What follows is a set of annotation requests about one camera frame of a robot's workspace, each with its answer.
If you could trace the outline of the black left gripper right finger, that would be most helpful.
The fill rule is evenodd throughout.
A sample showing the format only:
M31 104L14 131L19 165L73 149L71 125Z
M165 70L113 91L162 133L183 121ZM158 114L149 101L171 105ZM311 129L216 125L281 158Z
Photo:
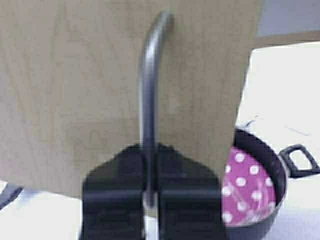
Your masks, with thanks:
M221 184L212 170L159 144L156 173L159 239L226 239Z

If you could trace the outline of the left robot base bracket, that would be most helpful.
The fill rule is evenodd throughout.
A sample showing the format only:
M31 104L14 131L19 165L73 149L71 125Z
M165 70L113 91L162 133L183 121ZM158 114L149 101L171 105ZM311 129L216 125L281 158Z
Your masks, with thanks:
M0 193L0 209L12 203L23 190L22 186L7 183Z

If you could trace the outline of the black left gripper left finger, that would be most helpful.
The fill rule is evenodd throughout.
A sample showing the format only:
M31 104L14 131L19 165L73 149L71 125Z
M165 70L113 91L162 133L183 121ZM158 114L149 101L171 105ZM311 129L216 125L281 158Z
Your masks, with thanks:
M145 239L144 161L129 145L91 170L82 183L81 240Z

